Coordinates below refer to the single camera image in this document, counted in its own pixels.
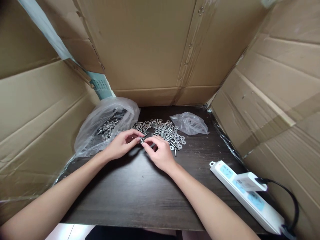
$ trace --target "clear plastic bag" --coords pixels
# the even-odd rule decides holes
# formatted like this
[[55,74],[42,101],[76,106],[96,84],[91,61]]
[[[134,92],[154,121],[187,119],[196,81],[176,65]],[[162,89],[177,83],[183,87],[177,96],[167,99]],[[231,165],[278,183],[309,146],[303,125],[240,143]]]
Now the clear plastic bag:
[[[97,135],[99,127],[119,111],[125,112],[124,116],[114,127],[111,137],[102,141],[101,136]],[[130,99],[122,97],[102,99],[79,130],[74,143],[76,157],[90,157],[105,149],[120,132],[130,129],[138,121],[139,113],[138,105]]]
[[176,114],[170,117],[174,125],[176,125],[181,132],[188,135],[196,135],[198,133],[209,134],[208,127],[203,119],[190,112]]

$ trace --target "white power strip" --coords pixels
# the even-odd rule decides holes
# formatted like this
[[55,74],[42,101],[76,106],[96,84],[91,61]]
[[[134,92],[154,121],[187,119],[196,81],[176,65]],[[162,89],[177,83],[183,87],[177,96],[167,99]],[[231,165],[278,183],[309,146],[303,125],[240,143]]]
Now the white power strip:
[[284,218],[256,192],[246,192],[234,180],[237,174],[223,161],[211,162],[211,172],[227,187],[236,199],[248,210],[258,223],[267,231],[281,235]]

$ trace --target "cardboard wall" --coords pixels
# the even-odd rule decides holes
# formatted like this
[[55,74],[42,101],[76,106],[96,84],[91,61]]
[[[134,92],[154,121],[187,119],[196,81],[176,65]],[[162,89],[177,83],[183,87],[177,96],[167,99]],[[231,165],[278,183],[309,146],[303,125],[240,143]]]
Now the cardboard wall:
[[72,0],[36,0],[74,59],[87,71],[104,74],[104,68]]
[[18,1],[1,1],[0,33],[0,79],[59,59]]
[[37,2],[91,71],[89,36],[116,96],[139,106],[206,103],[268,12],[256,0]]
[[[319,239],[320,3],[278,3],[212,108],[250,170],[290,189],[300,204],[296,232]],[[281,188],[270,193],[293,219]]]
[[84,76],[67,60],[0,80],[0,224],[50,188],[74,154],[99,102]]

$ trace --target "forearm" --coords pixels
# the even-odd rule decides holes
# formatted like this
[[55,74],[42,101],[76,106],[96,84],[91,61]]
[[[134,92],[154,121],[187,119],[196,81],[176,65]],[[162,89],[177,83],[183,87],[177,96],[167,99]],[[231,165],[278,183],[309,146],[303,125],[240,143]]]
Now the forearm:
[[212,239],[259,239],[219,197],[180,165],[168,174],[185,194]]
[[1,226],[3,239],[45,239],[105,164],[106,160],[97,154],[43,193]]

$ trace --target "table surface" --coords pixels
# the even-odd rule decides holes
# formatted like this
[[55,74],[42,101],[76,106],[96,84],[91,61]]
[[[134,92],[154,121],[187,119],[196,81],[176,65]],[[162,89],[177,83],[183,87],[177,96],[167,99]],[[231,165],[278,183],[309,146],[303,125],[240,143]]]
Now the table surface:
[[[177,152],[175,160],[195,179],[213,191],[235,211],[256,233],[266,233],[258,222],[236,200],[210,171],[211,161],[223,160],[236,173],[245,169],[227,148],[213,123],[214,118],[204,108],[193,106],[143,107],[139,121],[170,120],[169,116],[191,112],[201,117],[209,135],[185,136],[186,145]],[[71,163],[63,178],[89,158],[78,158]],[[204,230],[192,206],[171,180],[146,156],[141,145],[121,159],[107,164],[81,193],[62,222],[124,226]]]

